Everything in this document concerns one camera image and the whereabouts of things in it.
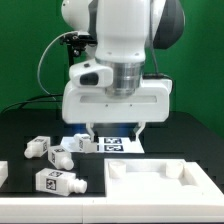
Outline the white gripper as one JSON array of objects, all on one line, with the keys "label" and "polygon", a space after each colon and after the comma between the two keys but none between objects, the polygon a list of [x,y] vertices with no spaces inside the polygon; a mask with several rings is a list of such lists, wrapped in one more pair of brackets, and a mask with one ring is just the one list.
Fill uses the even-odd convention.
[{"label": "white gripper", "polygon": [[169,116],[169,95],[172,81],[169,79],[142,80],[133,95],[109,97],[104,88],[66,85],[62,117],[68,124],[86,123],[91,142],[96,142],[94,123],[137,123],[134,139],[145,129],[145,122],[163,122]]}]

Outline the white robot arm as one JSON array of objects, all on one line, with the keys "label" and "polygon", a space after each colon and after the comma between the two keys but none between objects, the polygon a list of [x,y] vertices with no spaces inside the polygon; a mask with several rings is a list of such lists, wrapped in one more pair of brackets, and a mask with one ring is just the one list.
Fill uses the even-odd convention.
[{"label": "white robot arm", "polygon": [[173,83],[145,74],[145,50],[167,49],[182,35],[179,0],[63,0],[61,12],[74,44],[88,59],[69,68],[62,104],[68,124],[82,123],[90,139],[96,124],[134,123],[133,139],[148,122],[169,116]]}]

